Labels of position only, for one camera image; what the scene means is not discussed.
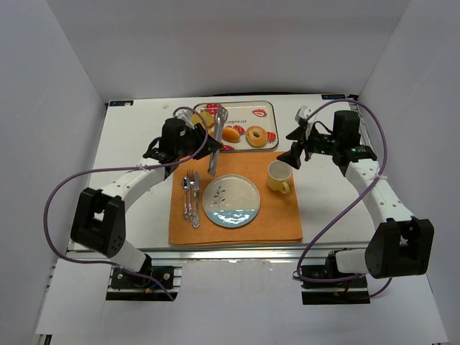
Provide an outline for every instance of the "tray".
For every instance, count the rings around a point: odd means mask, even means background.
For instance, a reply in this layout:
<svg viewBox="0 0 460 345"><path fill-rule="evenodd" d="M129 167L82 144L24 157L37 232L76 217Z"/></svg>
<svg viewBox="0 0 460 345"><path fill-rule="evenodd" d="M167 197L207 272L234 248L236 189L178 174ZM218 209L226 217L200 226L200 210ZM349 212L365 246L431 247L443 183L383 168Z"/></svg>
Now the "tray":
<svg viewBox="0 0 460 345"><path fill-rule="evenodd" d="M226 142L222 140L225 152L267 151L273 150L278 146L278 130L275 121L275 111L270 102L201 103L195 106L195 110L206 110L214 115L215 109L219 104L229 111L229 118L225 126L233 127L241 134L238 142ZM264 147L252 147L247 142L246 130L251 126L262 127L267 132L267 143Z"/></svg>

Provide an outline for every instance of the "mug handle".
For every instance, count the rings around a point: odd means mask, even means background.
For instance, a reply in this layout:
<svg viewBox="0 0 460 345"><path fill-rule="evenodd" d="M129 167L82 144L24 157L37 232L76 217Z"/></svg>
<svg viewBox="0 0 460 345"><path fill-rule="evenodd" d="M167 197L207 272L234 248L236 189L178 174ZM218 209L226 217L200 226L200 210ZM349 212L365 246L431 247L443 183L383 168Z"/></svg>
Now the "mug handle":
<svg viewBox="0 0 460 345"><path fill-rule="evenodd" d="M290 192L289 185L286 182L282 183L282 189L280 190L283 194L288 194Z"/></svg>

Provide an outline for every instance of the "gray wall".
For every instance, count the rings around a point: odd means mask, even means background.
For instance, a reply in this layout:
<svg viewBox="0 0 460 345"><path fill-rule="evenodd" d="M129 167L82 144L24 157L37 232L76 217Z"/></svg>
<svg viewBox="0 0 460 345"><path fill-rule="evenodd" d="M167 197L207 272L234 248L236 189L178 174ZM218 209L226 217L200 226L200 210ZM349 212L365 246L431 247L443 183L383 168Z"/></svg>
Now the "gray wall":
<svg viewBox="0 0 460 345"><path fill-rule="evenodd" d="M48 0L102 99L364 87L408 0Z"/></svg>
<svg viewBox="0 0 460 345"><path fill-rule="evenodd" d="M451 344L460 344L459 63L460 3L412 0L362 92L387 134L390 182L434 223L428 278Z"/></svg>
<svg viewBox="0 0 460 345"><path fill-rule="evenodd" d="M104 105L45 0L1 3L0 47L0 342L24 345L55 260L42 230L45 199L92 163ZM61 250L83 182L52 208Z"/></svg>

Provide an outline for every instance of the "fork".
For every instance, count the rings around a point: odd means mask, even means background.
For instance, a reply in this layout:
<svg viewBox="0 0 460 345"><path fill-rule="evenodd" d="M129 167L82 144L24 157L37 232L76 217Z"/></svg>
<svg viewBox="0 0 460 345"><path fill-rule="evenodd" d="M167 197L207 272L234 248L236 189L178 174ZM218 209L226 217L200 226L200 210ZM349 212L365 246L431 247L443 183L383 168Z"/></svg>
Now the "fork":
<svg viewBox="0 0 460 345"><path fill-rule="evenodd" d="M193 197L193 188L195 185L195 180L193 177L193 170L187 170L187 178L190 181L190 190L187 193L190 193L188 198L188 207L187 207L187 221L190 223L192 221L192 197Z"/></svg>

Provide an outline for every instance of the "black label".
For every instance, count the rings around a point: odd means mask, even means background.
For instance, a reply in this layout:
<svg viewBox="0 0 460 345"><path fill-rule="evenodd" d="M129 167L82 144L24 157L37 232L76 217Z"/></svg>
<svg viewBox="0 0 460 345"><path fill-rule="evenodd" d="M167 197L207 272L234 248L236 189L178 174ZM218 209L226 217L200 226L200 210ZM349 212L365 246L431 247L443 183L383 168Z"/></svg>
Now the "black label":
<svg viewBox="0 0 460 345"><path fill-rule="evenodd" d="M321 98L325 101L332 101L333 99L344 99L346 98L344 94L340 93L330 93L328 95L321 95Z"/></svg>
<svg viewBox="0 0 460 345"><path fill-rule="evenodd" d="M133 100L128 101L110 101L109 106L132 106L134 104Z"/></svg>

